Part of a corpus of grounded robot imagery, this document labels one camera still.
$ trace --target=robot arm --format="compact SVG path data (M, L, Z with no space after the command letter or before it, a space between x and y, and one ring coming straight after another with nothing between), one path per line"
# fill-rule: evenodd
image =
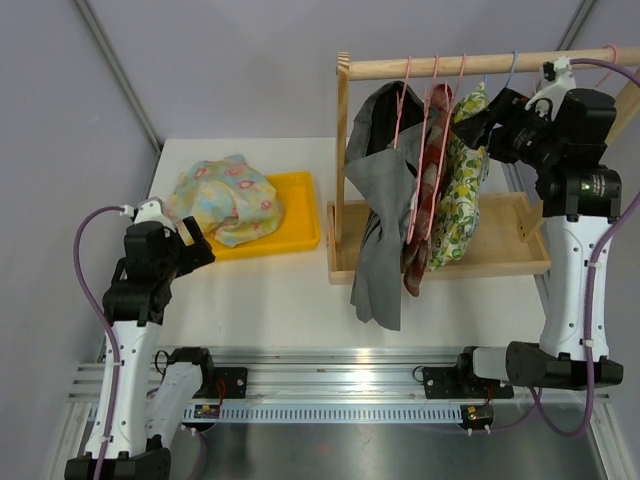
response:
M184 220L194 240L186 246L157 198L146 200L136 210L126 207L125 214L133 219L124 238L125 257L118 261L103 297L105 316L120 349L111 434L104 438L114 379L114 354L107 338L96 421L84 455L67 462L66 480L92 479L105 442L101 479L168 479L169 446L185 405L215 385L207 349L176 349L147 408L149 359L160 338L170 285L175 278L212 263L215 256L193 217Z
M472 148L487 146L496 160L523 161L536 170L553 261L550 311L539 344L468 347L458 369L466 369L459 372L463 379L584 389L587 272L594 266L590 264L594 246L620 216L620 177L599 164L616 111L610 96L575 88L566 57L545 64L543 70L547 85L533 98L504 89L484 111L452 129ZM595 265L593 321L587 337L596 386L617 385L623 374L622 366L608 359L604 332L608 250L609 243Z

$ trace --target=wooden clothes rack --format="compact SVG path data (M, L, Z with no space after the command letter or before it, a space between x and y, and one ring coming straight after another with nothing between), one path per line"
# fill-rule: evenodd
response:
M537 72L543 63L558 57L593 58L613 62L610 48L521 53L515 72ZM408 59L351 61L346 52L337 58L337 131L336 131L336 200L329 202L328 242L329 274L332 284L349 283L360 251L360 243L368 216L364 201L344 200L344 162L347 148L347 115L349 82L404 78ZM410 77L433 75L436 59L411 59ZM460 73L462 57L442 57L438 60L438 75ZM513 54L467 56L464 75L509 73ZM620 48L618 65L640 65L640 47ZM598 68L574 65L574 69ZM628 82L616 98L618 111L607 143L626 127L640 110L640 88ZM480 198L480 223L464 257L445 267L425 274L425 278L468 278L544 273L551 266L539 228L543 223L542 203L531 209L524 193L483 194Z

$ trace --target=floral fabric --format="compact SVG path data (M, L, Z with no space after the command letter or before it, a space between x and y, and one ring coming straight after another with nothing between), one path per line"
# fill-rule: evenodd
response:
M486 108L487 104L487 91L481 82L454 107L452 123L475 115ZM472 150L450 132L446 152L444 194L436 206L431 233L429 270L437 270L449 261L459 260L464 255L478 225L479 190L488 172L489 156L484 147Z
M180 175L167 207L185 241L191 236L180 219L193 215L203 233L227 247L274 232L284 216L275 188L242 155L195 163Z

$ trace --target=red patterned cloth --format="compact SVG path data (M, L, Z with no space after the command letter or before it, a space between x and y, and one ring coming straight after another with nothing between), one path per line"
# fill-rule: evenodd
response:
M453 101L453 92L443 84L436 85L431 96L431 107L438 111L438 118L431 127L422 161L422 181L419 185L419 206L413 237L402 251L402 265L405 268L404 286L411 295L420 294L420 281L424 274L429 253L429 234L431 232L431 205L435 191L438 164L442 149L446 147L447 108Z

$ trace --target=yellow plastic tray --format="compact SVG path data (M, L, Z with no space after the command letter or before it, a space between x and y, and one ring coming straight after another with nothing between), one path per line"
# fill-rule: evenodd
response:
M313 181L309 172L267 175L284 205L284 218L278 230L257 240L227 247L212 236L207 240L213 248L216 261L259 257L278 253L313 250L320 242L320 225L316 210Z

